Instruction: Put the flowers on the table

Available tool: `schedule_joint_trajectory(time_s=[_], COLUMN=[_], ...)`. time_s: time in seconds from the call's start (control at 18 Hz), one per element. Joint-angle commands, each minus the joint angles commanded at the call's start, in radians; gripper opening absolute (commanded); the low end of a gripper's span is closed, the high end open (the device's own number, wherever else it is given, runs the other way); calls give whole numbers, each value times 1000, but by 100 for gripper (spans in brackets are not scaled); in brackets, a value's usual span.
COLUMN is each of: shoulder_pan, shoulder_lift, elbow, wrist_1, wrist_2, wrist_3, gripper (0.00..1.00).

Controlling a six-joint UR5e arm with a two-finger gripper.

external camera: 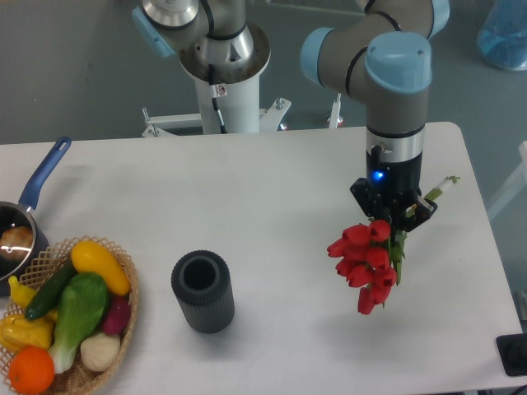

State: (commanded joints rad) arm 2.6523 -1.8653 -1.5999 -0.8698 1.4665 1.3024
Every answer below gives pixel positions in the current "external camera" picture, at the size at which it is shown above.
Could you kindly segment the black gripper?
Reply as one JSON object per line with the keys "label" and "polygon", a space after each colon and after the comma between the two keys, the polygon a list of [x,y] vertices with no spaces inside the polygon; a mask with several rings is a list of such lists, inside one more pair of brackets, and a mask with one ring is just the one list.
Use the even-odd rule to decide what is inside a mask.
{"label": "black gripper", "polygon": [[396,230],[415,230],[437,210],[420,189],[422,155],[388,162],[382,159],[384,153],[376,145],[366,154],[366,176],[356,180],[350,191],[366,216],[385,220]]}

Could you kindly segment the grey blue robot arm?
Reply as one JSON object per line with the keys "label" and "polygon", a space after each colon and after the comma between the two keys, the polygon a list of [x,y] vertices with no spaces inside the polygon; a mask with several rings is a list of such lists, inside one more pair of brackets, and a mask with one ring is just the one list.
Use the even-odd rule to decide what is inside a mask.
{"label": "grey blue robot arm", "polygon": [[[366,107],[366,175],[351,186],[363,212],[409,232],[436,204],[420,175],[430,38],[448,21],[447,1],[368,1],[346,29],[319,28],[301,48],[301,70],[314,83]],[[242,1],[142,1],[134,25],[160,56],[178,56],[194,79],[203,131],[260,132],[259,77],[270,59],[263,31]]]}

